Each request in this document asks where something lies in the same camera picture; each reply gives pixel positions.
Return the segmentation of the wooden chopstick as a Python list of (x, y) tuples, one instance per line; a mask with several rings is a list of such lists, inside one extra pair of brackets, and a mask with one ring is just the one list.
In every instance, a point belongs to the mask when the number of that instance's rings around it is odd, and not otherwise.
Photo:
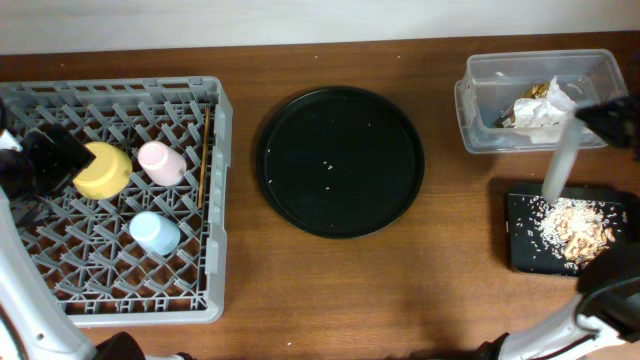
[(199, 190), (198, 190), (198, 201), (197, 206), (199, 209), (203, 208), (204, 205), (204, 190), (205, 190), (205, 180), (206, 180), (206, 164), (207, 164), (207, 153), (208, 153), (208, 142), (210, 135), (210, 119), (211, 119), (211, 106), (207, 105), (205, 108), (205, 121), (204, 121), (204, 131), (203, 131), (203, 142), (202, 142), (202, 156), (201, 156), (201, 166), (200, 166), (200, 177), (199, 177)]

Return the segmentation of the gold foil wrapper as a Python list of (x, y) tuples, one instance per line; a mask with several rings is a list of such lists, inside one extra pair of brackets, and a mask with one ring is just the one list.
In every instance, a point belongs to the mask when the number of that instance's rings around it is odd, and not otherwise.
[[(550, 87), (550, 83), (546, 82), (546, 83), (541, 83), (541, 84), (535, 84), (533, 85), (527, 92), (525, 92), (522, 96), (521, 96), (521, 100), (537, 100), (537, 99), (541, 99), (541, 98), (545, 98), (547, 95), (547, 92), (549, 90)], [(516, 120), (516, 116), (515, 116), (515, 112), (514, 112), (514, 108), (515, 108), (515, 104), (512, 104), (511, 107), (506, 110), (505, 112), (503, 112), (501, 114), (500, 117), (498, 117), (494, 122), (493, 122), (493, 127), (494, 128), (509, 128), (509, 127), (513, 127), (515, 120)]]

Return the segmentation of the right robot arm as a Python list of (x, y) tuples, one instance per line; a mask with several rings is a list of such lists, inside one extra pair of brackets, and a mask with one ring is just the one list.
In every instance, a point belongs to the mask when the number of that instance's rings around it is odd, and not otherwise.
[[(639, 155), (639, 97), (627, 95), (574, 112), (608, 144)], [(639, 230), (632, 241), (595, 257), (578, 277), (577, 295), (532, 328), (485, 342), (470, 359), (579, 359), (639, 340)]]

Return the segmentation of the yellow bowl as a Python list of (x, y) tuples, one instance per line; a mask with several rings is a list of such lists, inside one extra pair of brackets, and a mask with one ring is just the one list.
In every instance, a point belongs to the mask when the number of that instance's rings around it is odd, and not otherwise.
[(76, 190), (94, 200), (118, 195), (129, 184), (133, 170), (131, 159), (106, 142), (90, 142), (86, 148), (95, 159), (73, 179)]

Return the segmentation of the white napkin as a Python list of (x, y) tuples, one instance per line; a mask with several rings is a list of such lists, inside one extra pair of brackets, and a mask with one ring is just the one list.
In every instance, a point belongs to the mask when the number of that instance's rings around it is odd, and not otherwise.
[(577, 104), (559, 86), (557, 77), (550, 81), (545, 98), (517, 99), (514, 104), (516, 120), (512, 128), (528, 135), (533, 144), (556, 143)]

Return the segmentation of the grey plate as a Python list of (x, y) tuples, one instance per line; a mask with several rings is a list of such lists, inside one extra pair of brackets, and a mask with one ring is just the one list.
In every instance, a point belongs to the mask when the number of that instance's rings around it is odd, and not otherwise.
[(584, 122), (575, 117), (564, 126), (541, 190), (542, 197), (549, 204), (559, 199), (566, 185), (580, 149), (584, 128)]

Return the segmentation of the light blue plastic cup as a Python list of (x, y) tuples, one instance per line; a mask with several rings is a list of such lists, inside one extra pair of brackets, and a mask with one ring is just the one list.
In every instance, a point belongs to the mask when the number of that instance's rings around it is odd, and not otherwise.
[(180, 228), (154, 212), (136, 214), (129, 223), (131, 237), (148, 253), (167, 255), (179, 244)]

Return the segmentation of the pink plastic cup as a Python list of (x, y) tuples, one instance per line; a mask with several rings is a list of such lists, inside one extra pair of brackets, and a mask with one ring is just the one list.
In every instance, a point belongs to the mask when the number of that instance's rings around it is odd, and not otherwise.
[(160, 186), (178, 184), (186, 172), (185, 159), (159, 141), (144, 143), (138, 151), (137, 158), (149, 178)]

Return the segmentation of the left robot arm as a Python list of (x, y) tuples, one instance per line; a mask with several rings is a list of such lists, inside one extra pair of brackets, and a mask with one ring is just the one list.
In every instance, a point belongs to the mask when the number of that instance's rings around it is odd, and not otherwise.
[(58, 305), (19, 236), (10, 202), (62, 190), (95, 156), (60, 124), (33, 129), (19, 143), (1, 125), (1, 334), (20, 359), (146, 359), (120, 332), (96, 345)]

